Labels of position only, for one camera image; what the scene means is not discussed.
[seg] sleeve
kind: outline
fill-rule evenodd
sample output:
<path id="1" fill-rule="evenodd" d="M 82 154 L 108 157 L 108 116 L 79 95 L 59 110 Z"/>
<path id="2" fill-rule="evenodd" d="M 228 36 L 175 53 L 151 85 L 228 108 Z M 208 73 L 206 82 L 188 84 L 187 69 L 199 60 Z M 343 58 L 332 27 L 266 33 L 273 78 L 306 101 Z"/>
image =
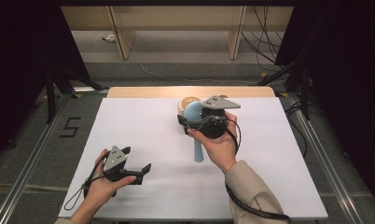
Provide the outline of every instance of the sleeve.
<path id="1" fill-rule="evenodd" d="M 238 161 L 226 172 L 226 183 L 243 203 L 261 211 L 283 214 L 278 203 L 262 178 L 245 162 Z M 246 212 L 230 200 L 230 210 L 234 223 L 285 224 L 286 221 L 272 220 Z"/>
<path id="2" fill-rule="evenodd" d="M 54 224 L 75 224 L 75 223 L 69 219 L 59 218 Z"/>

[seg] white tabletop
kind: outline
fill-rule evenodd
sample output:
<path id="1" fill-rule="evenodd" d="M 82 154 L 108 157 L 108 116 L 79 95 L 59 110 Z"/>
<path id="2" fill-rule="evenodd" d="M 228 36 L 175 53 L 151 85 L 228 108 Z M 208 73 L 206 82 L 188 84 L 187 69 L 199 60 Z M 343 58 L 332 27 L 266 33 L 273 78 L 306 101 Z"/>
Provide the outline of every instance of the white tabletop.
<path id="1" fill-rule="evenodd" d="M 261 175 L 292 218 L 326 218 L 327 213 L 301 156 L 278 98 L 229 98 L 240 109 L 242 143 L 238 160 Z M 140 171 L 152 163 L 141 186 L 118 191 L 95 217 L 109 220 L 230 219 L 224 176 L 204 152 L 195 162 L 193 139 L 176 114 L 179 98 L 105 98 L 93 124 L 66 203 L 89 176 L 95 159 L 113 145 L 131 147 L 125 168 Z M 59 217 L 70 217 L 62 208 Z"/>

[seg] cable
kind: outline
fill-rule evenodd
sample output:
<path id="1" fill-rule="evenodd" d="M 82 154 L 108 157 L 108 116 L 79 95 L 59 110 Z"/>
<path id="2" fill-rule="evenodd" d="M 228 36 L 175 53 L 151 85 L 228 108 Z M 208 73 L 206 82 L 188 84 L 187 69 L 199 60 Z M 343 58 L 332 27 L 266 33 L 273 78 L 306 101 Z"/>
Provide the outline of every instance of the cable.
<path id="1" fill-rule="evenodd" d="M 105 41 L 105 42 L 108 42 L 109 44 L 115 44 L 116 43 L 115 40 L 107 40 L 107 39 L 105 39 L 105 37 L 103 37 L 102 40 Z"/>
<path id="2" fill-rule="evenodd" d="M 109 43 L 109 44 L 101 44 L 100 42 L 98 42 L 98 39 L 100 38 L 100 36 L 101 35 L 103 35 L 104 33 L 100 33 L 100 34 L 98 34 L 97 36 L 95 36 L 95 38 L 94 38 L 94 43 L 96 44 L 96 45 L 98 45 L 98 46 L 115 46 L 115 44 L 116 44 L 116 42 L 115 43 L 110 43 L 110 42 L 108 42 L 104 37 L 102 37 L 101 39 L 102 40 L 105 40 L 105 42 L 107 42 L 107 43 Z"/>
<path id="3" fill-rule="evenodd" d="M 243 38 L 245 39 L 246 43 L 248 44 L 248 46 L 253 49 L 257 55 L 260 54 L 260 56 L 262 56 L 263 58 L 269 60 L 271 63 L 275 63 L 275 60 L 269 58 L 266 54 L 264 54 L 262 51 L 259 50 L 258 47 L 255 47 L 249 40 L 248 38 L 246 38 L 245 34 L 243 32 L 241 32 L 241 34 L 243 35 Z"/>
<path id="4" fill-rule="evenodd" d="M 144 65 L 141 63 L 141 61 L 140 61 L 137 53 L 135 52 L 135 49 L 132 47 L 132 44 L 130 43 L 130 41 L 128 40 L 128 38 L 125 36 L 124 33 L 123 33 L 123 36 L 124 36 L 126 42 L 129 44 L 130 48 L 132 49 L 133 55 L 135 56 L 136 59 L 138 59 L 138 62 L 141 65 L 142 70 L 145 73 L 149 74 L 149 75 L 152 75 L 152 76 L 155 76 L 155 77 L 159 77 L 159 78 L 164 79 L 164 80 L 179 80 L 179 81 L 187 81 L 187 82 L 213 81 L 213 82 L 219 82 L 219 83 L 243 83 L 243 84 L 249 84 L 249 85 L 254 85 L 254 86 L 257 85 L 257 82 L 250 82 L 250 81 L 218 80 L 218 79 L 210 79 L 210 78 L 205 78 L 205 79 L 187 79 L 187 78 L 181 78 L 181 77 L 163 77 L 163 76 L 161 76 L 161 75 L 159 75 L 157 73 L 148 72 L 144 68 Z"/>
<path id="5" fill-rule="evenodd" d="M 100 163 L 101 162 L 103 162 L 103 160 L 105 159 L 105 158 L 107 158 L 108 157 L 108 155 L 109 155 L 109 151 L 108 152 L 106 152 L 96 163 L 95 163 L 95 165 L 94 165 L 94 168 L 92 169 L 92 171 L 91 171 L 91 173 L 90 173 L 90 175 L 89 175 L 89 177 L 86 179 L 86 181 L 85 181 L 85 183 L 84 184 L 82 184 L 81 186 L 80 186 L 80 189 L 78 189 L 77 190 L 77 192 L 68 200 L 68 202 L 66 202 L 66 204 L 64 205 L 64 209 L 66 210 L 66 211 L 70 211 L 70 210 L 72 210 L 74 207 L 75 207 L 75 205 L 76 205 L 76 203 L 77 203 L 77 200 L 79 199 L 79 197 L 80 197 L 80 195 L 82 194 L 82 192 L 83 192 L 83 195 L 86 197 L 86 194 L 87 194 L 87 191 L 89 190 L 89 187 L 90 187 L 90 185 L 91 185 L 91 182 L 93 182 L 94 180 L 97 180 L 97 179 L 100 179 L 100 178 L 103 178 L 104 176 L 103 175 L 99 175 L 99 176 L 97 176 L 97 177 L 95 177 L 95 178 L 92 178 L 93 176 L 94 176 L 94 173 L 95 173 L 95 171 L 97 170 L 97 167 L 100 165 Z M 74 204 L 72 205 L 72 207 L 70 207 L 70 208 L 67 208 L 66 206 L 74 199 L 76 197 L 76 200 L 74 201 Z"/>
<path id="6" fill-rule="evenodd" d="M 281 38 L 280 34 L 278 34 L 277 31 L 275 33 L 278 35 L 278 37 L 280 38 L 280 40 L 283 41 L 283 39 Z"/>
<path id="7" fill-rule="evenodd" d="M 267 38 L 267 40 L 268 40 L 268 43 L 271 43 L 271 40 L 270 40 L 270 38 L 269 38 L 269 35 L 267 34 L 267 15 L 268 15 L 268 12 L 269 12 L 269 8 L 268 8 L 267 6 L 264 6 L 264 7 L 263 7 L 263 14 L 264 14 L 264 15 L 263 15 L 263 17 L 264 17 L 264 23 L 263 23 L 263 24 L 262 24 L 262 22 L 261 22 L 260 17 L 259 17 L 258 14 L 257 14 L 257 9 L 255 8 L 255 6 L 253 6 L 253 9 L 254 9 L 255 14 L 256 14 L 256 16 L 257 16 L 257 20 L 259 21 L 260 27 L 262 28 L 262 35 L 261 35 L 261 37 L 260 37 L 259 45 L 260 45 L 261 39 L 262 39 L 262 37 L 263 37 L 263 34 L 266 35 L 266 38 Z M 272 57 L 273 57 L 274 60 L 275 60 L 275 56 L 274 56 L 274 54 L 272 53 L 272 50 L 271 50 L 271 45 L 269 45 L 269 50 L 270 50 L 270 52 L 271 52 Z"/>
<path id="8" fill-rule="evenodd" d="M 304 141 L 303 158 L 306 158 L 307 150 L 308 150 L 307 140 L 306 140 L 304 134 L 301 132 L 301 130 L 299 130 L 298 126 L 296 126 L 296 124 L 292 121 L 292 119 L 290 117 L 288 117 L 288 120 L 292 124 L 292 126 L 296 129 L 296 131 L 298 131 L 298 133 L 300 133 L 300 135 L 303 137 L 303 141 Z"/>
<path id="9" fill-rule="evenodd" d="M 208 120 L 211 120 L 213 118 L 213 116 L 208 116 L 208 117 L 205 117 L 204 119 L 202 120 L 199 120 L 199 121 L 190 121 L 187 123 L 187 127 L 189 129 L 192 129 L 192 127 L 190 127 L 190 124 L 201 124 L 198 128 L 196 128 L 197 131 L 199 131 L 203 126 L 204 124 L 208 121 Z"/>
<path id="10" fill-rule="evenodd" d="M 251 31 L 251 35 L 252 35 L 255 39 L 260 40 L 259 37 L 257 37 L 257 36 L 254 34 L 254 32 L 252 32 L 252 31 Z M 264 40 L 261 40 L 261 41 L 262 41 L 263 43 L 265 43 L 265 44 L 270 44 L 270 45 L 273 45 L 273 46 L 275 46 L 275 47 L 277 47 L 277 48 L 280 48 L 279 45 L 272 44 L 272 43 L 266 42 L 266 41 L 264 41 Z"/>
<path id="11" fill-rule="evenodd" d="M 241 143 L 241 129 L 240 127 L 238 126 L 237 122 L 232 120 L 232 119 L 228 119 L 232 122 L 234 122 L 239 130 L 239 135 L 240 135 L 240 142 L 237 143 L 237 138 L 236 136 L 234 136 L 234 134 L 227 128 L 225 128 L 225 131 L 231 136 L 231 138 L 233 139 L 234 141 L 234 144 L 236 146 L 236 152 L 235 154 L 237 154 L 238 152 L 238 149 L 240 147 L 240 143 Z M 287 216 L 287 215 L 283 215 L 283 214 L 276 214 L 276 213 L 270 213 L 270 212 L 265 212 L 265 211 L 261 211 L 261 210 L 258 210 L 258 209 L 255 209 L 253 207 L 250 207 L 249 205 L 243 203 L 242 201 L 240 201 L 236 196 L 235 194 L 233 193 L 233 191 L 231 190 L 231 188 L 229 187 L 229 185 L 225 182 L 225 187 L 226 187 L 226 191 L 228 193 L 228 195 L 230 196 L 231 200 L 234 201 L 235 204 L 237 204 L 239 207 L 241 207 L 243 210 L 255 215 L 255 216 L 258 216 L 258 217 L 264 217 L 264 218 L 268 218 L 268 219 L 275 219 L 275 220 L 286 220 L 288 223 L 290 223 L 290 217 Z"/>

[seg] aluminum rail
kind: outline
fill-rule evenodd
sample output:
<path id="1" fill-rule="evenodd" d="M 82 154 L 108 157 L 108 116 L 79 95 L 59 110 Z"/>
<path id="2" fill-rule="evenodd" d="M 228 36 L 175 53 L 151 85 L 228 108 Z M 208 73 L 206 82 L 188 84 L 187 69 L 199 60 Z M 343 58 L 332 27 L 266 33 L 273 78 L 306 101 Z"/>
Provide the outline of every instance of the aluminum rail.
<path id="1" fill-rule="evenodd" d="M 54 118 L 50 123 L 48 123 L 44 129 L 44 131 L 41 133 L 38 141 L 36 142 L 36 145 L 28 158 L 27 162 L 25 163 L 24 167 L 22 168 L 19 177 L 13 184 L 12 188 L 10 189 L 10 192 L 4 199 L 4 201 L 1 203 L 0 206 L 0 224 L 6 224 L 8 220 L 10 219 L 10 216 L 12 215 L 21 195 L 24 191 L 25 186 L 28 183 L 28 180 L 30 179 L 41 155 L 44 149 L 46 148 L 48 141 L 51 137 L 51 134 L 54 130 L 54 127 L 57 124 L 58 117 L 63 111 L 63 108 L 65 104 L 68 102 L 68 99 L 70 98 L 70 95 L 63 95 L 59 102 L 59 109 L 57 110 Z"/>
<path id="2" fill-rule="evenodd" d="M 295 93 L 291 93 L 289 99 L 292 104 L 298 101 L 298 97 Z M 312 145 L 312 150 L 314 151 L 316 158 L 322 166 L 327 181 L 329 182 L 330 187 L 333 189 L 345 217 L 351 224 L 363 224 L 364 221 L 362 220 L 362 217 L 356 208 L 354 200 L 342 184 L 342 181 L 340 180 L 336 169 L 334 168 L 332 162 L 326 154 L 326 151 L 322 146 L 321 141 L 319 140 L 313 126 L 311 125 L 309 120 L 306 120 L 304 118 L 303 114 L 300 111 L 298 111 L 297 114 L 300 124 L 303 127 L 303 131 L 305 132 L 308 140 Z"/>

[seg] human hand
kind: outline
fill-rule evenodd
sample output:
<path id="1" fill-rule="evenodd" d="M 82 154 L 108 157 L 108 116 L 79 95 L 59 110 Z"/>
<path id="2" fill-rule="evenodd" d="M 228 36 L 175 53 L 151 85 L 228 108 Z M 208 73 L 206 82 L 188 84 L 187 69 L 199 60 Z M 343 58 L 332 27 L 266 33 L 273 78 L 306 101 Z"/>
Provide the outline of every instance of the human hand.
<path id="1" fill-rule="evenodd" d="M 237 117 L 227 111 L 226 117 L 237 122 Z M 228 129 L 234 136 L 237 136 L 236 123 L 229 121 Z M 220 168 L 223 174 L 237 162 L 235 158 L 236 146 L 228 133 L 224 133 L 216 139 L 210 139 L 196 130 L 188 129 L 187 132 L 202 143 L 211 161 Z"/>
<path id="2" fill-rule="evenodd" d="M 106 154 L 108 151 L 109 151 L 108 149 L 104 149 L 101 155 L 95 161 L 95 163 L 97 163 L 100 160 L 100 158 L 104 154 Z M 100 162 L 97 169 L 95 170 L 95 174 L 102 174 L 103 169 L 104 169 L 104 163 Z M 89 192 L 85 200 L 92 201 L 102 206 L 109 201 L 109 199 L 118 189 L 131 184 L 135 179 L 136 179 L 135 176 L 126 176 L 116 182 L 111 182 L 104 177 L 97 179 L 91 182 L 91 185 L 89 187 Z"/>
<path id="3" fill-rule="evenodd" d="M 97 163 L 106 152 L 108 152 L 108 150 L 104 149 L 95 163 Z M 100 162 L 97 169 L 95 170 L 95 174 L 102 174 L 103 168 L 104 163 Z M 135 176 L 126 176 L 116 182 L 111 182 L 106 178 L 99 178 L 97 180 L 94 180 L 93 182 L 91 182 L 85 200 L 83 200 L 83 203 L 71 216 L 71 221 L 76 224 L 90 223 L 91 219 L 94 217 L 97 211 L 109 201 L 113 193 L 115 193 L 118 189 L 131 184 L 135 179 Z"/>

